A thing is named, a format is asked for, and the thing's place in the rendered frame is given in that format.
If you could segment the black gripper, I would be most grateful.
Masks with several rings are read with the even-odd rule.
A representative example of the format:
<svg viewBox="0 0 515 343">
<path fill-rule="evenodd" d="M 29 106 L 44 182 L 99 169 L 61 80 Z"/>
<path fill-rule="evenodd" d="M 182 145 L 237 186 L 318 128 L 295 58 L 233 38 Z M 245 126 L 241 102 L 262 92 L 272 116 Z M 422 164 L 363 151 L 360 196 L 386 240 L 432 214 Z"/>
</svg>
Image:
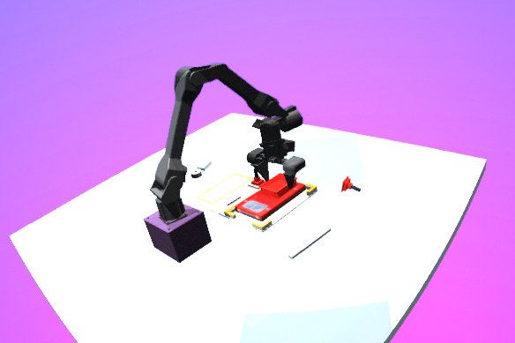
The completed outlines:
<svg viewBox="0 0 515 343">
<path fill-rule="evenodd" d="M 247 154 L 247 162 L 254 167 L 257 172 L 264 178 L 266 182 L 270 180 L 268 162 L 283 165 L 284 177 L 289 189 L 292 189 L 297 173 L 306 167 L 305 159 L 293 156 L 285 159 L 283 143 L 284 138 L 280 138 L 273 142 L 265 142 L 259 144 L 260 147 Z"/>
</svg>

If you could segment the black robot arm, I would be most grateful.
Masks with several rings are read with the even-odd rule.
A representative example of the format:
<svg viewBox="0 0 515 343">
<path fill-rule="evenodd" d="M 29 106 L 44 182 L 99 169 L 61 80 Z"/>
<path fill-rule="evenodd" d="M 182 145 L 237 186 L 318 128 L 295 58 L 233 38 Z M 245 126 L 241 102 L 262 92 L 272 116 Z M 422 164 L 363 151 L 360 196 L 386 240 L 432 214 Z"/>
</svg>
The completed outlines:
<svg viewBox="0 0 515 343">
<path fill-rule="evenodd" d="M 288 132 L 302 125 L 303 119 L 296 106 L 283 109 L 279 101 L 271 95 L 251 86 L 225 63 L 213 63 L 200 67 L 182 67 L 175 74 L 175 105 L 168 131 L 165 154 L 155 171 L 155 179 L 150 188 L 162 219 L 167 225 L 188 216 L 185 213 L 180 192 L 188 167 L 182 163 L 184 141 L 194 100 L 204 84 L 219 80 L 243 98 L 257 115 L 267 116 L 256 119 L 252 127 L 260 129 L 265 142 L 281 138 L 281 130 Z M 274 116 L 274 117 L 273 117 Z"/>
</svg>

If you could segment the black and white toy wheel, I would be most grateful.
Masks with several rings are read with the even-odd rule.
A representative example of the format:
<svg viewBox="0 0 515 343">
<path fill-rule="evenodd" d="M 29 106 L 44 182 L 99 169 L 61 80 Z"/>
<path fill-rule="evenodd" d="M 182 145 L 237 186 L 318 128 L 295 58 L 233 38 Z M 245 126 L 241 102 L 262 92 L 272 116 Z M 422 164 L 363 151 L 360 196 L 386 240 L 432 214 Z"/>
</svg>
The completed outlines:
<svg viewBox="0 0 515 343">
<path fill-rule="evenodd" d="M 196 170 L 193 169 L 193 170 L 191 170 L 190 173 L 191 173 L 192 178 L 199 178 L 202 175 L 200 169 L 196 169 Z"/>
</svg>

